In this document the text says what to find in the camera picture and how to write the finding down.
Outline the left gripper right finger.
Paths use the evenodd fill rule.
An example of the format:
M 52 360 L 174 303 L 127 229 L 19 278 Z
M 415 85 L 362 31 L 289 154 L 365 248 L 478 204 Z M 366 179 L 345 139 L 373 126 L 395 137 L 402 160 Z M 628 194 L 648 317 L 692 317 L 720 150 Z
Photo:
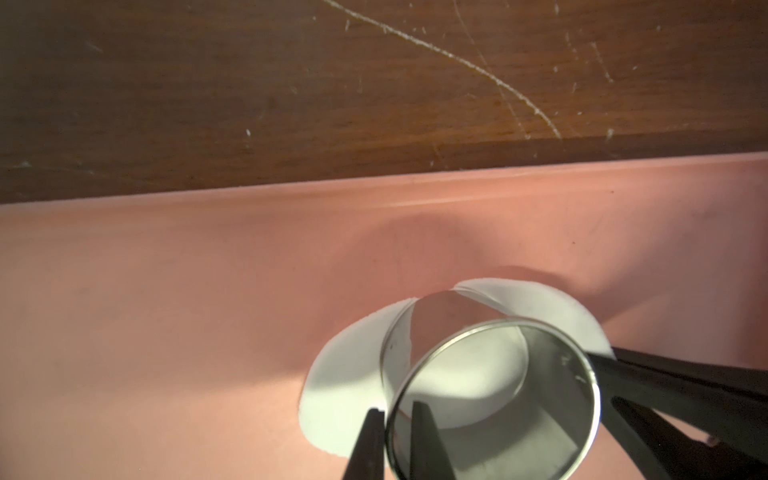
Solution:
M 455 480 L 453 467 L 428 404 L 415 402 L 412 410 L 411 480 Z

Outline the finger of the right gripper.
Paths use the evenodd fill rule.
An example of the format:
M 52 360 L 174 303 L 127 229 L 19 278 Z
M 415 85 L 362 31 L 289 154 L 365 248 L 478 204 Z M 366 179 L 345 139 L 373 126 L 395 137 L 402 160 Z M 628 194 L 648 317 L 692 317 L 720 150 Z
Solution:
M 693 440 L 655 411 L 614 397 L 602 424 L 646 479 L 765 479 L 767 464 L 724 443 Z
M 589 356 L 603 393 L 658 410 L 732 447 L 767 445 L 767 372 L 626 349 Z

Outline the pink silicone mat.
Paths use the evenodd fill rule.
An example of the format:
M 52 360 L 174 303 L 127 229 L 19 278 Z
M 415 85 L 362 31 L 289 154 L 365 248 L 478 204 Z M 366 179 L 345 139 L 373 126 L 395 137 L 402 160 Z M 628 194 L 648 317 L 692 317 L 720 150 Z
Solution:
M 336 479 L 298 424 L 323 344 L 482 277 L 616 347 L 767 364 L 763 153 L 1 209 L 5 479 Z

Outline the small dough piece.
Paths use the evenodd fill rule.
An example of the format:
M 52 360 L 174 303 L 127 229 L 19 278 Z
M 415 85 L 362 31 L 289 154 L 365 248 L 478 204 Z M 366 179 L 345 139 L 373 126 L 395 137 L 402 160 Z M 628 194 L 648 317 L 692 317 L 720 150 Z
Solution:
M 524 280 L 477 278 L 450 291 L 504 316 L 541 320 L 568 334 L 582 350 L 613 359 L 615 354 L 595 316 L 555 287 Z M 389 398 L 382 385 L 380 352 L 395 320 L 418 304 L 416 297 L 387 305 L 350 324 L 330 339 L 309 369 L 299 401 L 299 425 L 316 448 L 347 458 L 367 412 L 383 410 Z

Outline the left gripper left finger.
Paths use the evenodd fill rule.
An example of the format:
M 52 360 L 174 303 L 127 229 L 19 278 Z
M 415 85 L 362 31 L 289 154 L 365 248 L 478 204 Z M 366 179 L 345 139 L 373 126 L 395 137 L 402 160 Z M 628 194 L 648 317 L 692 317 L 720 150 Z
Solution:
M 370 409 L 364 419 L 343 480 L 383 480 L 385 463 L 385 413 Z

